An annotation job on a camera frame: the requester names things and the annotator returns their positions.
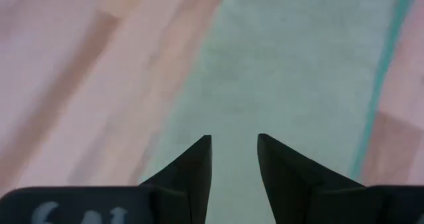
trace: green line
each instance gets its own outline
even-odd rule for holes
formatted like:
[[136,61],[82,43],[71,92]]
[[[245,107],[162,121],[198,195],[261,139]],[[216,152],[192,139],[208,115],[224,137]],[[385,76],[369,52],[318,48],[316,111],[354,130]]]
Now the green line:
[[372,127],[375,119],[375,110],[377,109],[378,102],[380,100],[380,92],[383,85],[383,81],[386,77],[386,72],[393,58],[394,50],[396,48],[396,42],[398,41],[398,37],[401,32],[401,26],[403,24],[403,21],[405,20],[406,14],[409,11],[412,2],[413,0],[396,1],[394,17],[389,27],[388,36],[386,37],[382,57],[378,62],[376,77],[374,79],[372,97],[370,103],[368,104],[368,112],[366,114],[367,122],[365,124],[363,136],[358,147],[356,160],[354,166],[352,167],[350,175],[350,177],[354,180],[360,181],[360,171],[362,169],[362,164],[364,162],[365,154],[368,149],[368,141],[370,140],[370,136],[372,134]]

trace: teal stripe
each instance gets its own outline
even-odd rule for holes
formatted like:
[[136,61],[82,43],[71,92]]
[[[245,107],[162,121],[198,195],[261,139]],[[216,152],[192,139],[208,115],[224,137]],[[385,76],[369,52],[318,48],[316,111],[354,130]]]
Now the teal stripe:
[[368,149],[368,141],[370,140],[370,136],[372,134],[372,127],[375,119],[375,110],[377,110],[378,102],[380,100],[381,88],[383,85],[384,78],[386,77],[386,72],[393,58],[394,50],[396,48],[396,42],[398,41],[398,37],[401,32],[401,26],[403,24],[403,21],[405,20],[405,17],[412,2],[413,0],[396,1],[394,17],[389,27],[386,42],[383,47],[382,57],[378,62],[376,77],[374,79],[372,97],[370,103],[368,104],[368,112],[366,114],[367,122],[363,131],[362,139],[358,147],[356,160],[352,167],[352,172],[350,175],[350,177],[354,180],[361,181],[359,180],[360,172],[365,159],[366,151]]

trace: light green surface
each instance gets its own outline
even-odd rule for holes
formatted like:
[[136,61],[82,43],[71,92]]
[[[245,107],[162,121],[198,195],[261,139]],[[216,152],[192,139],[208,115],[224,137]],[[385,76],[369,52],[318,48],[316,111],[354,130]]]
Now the light green surface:
[[145,176],[210,134],[207,222],[273,223],[258,133],[350,175],[395,4],[224,0]]

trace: black device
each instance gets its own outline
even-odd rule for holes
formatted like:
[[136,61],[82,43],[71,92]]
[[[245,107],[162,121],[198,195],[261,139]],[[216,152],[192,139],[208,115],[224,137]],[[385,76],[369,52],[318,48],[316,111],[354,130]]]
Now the black device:
[[[211,155],[203,136],[139,186],[15,190],[0,199],[0,224],[201,224]],[[258,159],[277,224],[419,223],[424,211],[421,186],[366,188],[265,134]]]

